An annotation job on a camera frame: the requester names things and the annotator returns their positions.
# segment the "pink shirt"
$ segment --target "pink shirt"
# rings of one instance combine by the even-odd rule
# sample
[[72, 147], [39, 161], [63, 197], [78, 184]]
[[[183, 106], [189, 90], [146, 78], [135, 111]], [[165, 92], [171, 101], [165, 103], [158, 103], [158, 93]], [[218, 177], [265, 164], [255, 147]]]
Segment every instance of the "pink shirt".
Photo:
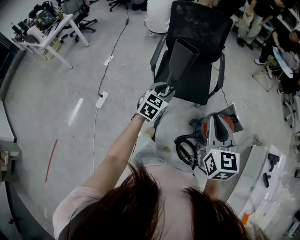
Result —
[[[165, 222], [162, 239], [192, 239], [191, 206], [182, 190], [189, 187], [198, 188], [196, 177], [170, 165], [147, 166], [146, 169], [161, 186], [161, 197], [165, 199]], [[58, 239], [60, 232], [71, 218], [89, 204], [100, 200], [102, 196], [99, 191], [90, 187], [75, 188], [59, 204], [54, 213], [55, 239]]]

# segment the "black office chair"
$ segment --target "black office chair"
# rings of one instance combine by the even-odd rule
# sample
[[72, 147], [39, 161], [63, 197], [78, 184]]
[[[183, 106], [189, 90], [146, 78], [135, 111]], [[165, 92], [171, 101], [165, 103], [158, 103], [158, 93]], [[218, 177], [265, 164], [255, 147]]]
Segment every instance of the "black office chair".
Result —
[[[88, 16], [88, 12], [90, 11], [90, 7], [87, 6], [83, 0], [57, 0], [59, 3], [59, 7], [61, 8], [65, 14], [73, 14], [73, 21], [77, 25], [78, 29], [82, 32], [83, 30], [90, 30], [92, 32], [96, 32], [95, 29], [90, 28], [89, 26], [96, 23], [97, 19], [93, 19], [90, 21], [84, 20]], [[63, 29], [71, 28], [70, 25], [65, 26]], [[75, 31], [70, 33], [70, 37], [73, 37]], [[79, 37], [76, 35], [75, 42], [79, 42]]]
[[[176, 82], [175, 97], [201, 105], [206, 105], [220, 88], [223, 87], [225, 57], [222, 53], [224, 43], [233, 21], [222, 13], [197, 3], [174, 1], [171, 8], [169, 30], [158, 43], [150, 61], [154, 82], [166, 82], [169, 76], [169, 62], [176, 39], [181, 38], [199, 50], [199, 56], [189, 72]], [[155, 74], [156, 64], [164, 43], [164, 52]], [[211, 65], [220, 58], [218, 82], [210, 90]]]
[[116, 1], [110, 2], [108, 5], [112, 6], [112, 7], [109, 9], [109, 11], [112, 12], [113, 9], [119, 4], [124, 5], [125, 9], [128, 10], [128, 5], [127, 5], [128, 2], [130, 2], [130, 1], [129, 0], [116, 0]]

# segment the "chair armrest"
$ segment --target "chair armrest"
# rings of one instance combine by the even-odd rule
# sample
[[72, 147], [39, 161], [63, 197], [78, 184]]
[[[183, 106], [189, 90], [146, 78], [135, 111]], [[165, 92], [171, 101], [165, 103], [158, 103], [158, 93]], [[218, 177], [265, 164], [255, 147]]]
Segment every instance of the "chair armrest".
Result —
[[151, 58], [150, 65], [151, 65], [151, 71], [152, 72], [155, 72], [155, 68], [156, 68], [156, 64], [158, 62], [160, 52], [163, 49], [163, 46], [165, 44], [165, 39], [166, 39], [166, 34], [164, 34], [162, 36], [162, 38], [160, 39], [160, 41], [159, 41], [159, 43], [158, 43], [158, 45], [155, 49], [155, 52], [153, 53], [153, 56]]
[[215, 89], [208, 95], [208, 98], [211, 98], [216, 92], [218, 92], [223, 87], [224, 72], [225, 72], [225, 55], [224, 53], [222, 53], [220, 56], [219, 76], [218, 76], [217, 84], [215, 86]]

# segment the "red stick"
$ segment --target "red stick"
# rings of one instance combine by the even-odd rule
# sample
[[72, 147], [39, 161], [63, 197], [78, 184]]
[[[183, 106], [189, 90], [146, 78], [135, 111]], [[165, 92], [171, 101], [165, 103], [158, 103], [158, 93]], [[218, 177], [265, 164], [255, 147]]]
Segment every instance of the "red stick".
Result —
[[50, 168], [50, 164], [51, 164], [51, 161], [52, 161], [52, 156], [53, 156], [54, 149], [55, 149], [55, 147], [56, 147], [57, 141], [58, 141], [58, 139], [56, 138], [56, 140], [55, 140], [55, 144], [54, 144], [54, 146], [53, 146], [52, 153], [51, 153], [51, 156], [50, 156], [50, 160], [49, 160], [48, 168], [47, 168], [47, 174], [46, 174], [45, 183], [47, 182], [48, 173], [49, 173], [49, 168]]

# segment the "laptop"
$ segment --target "laptop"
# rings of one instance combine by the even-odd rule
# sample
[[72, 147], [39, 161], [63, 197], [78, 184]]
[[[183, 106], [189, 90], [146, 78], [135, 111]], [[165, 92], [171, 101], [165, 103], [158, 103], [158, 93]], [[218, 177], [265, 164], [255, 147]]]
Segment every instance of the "laptop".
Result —
[[289, 52], [284, 52], [281, 56], [290, 69], [296, 69], [298, 67], [298, 64]]

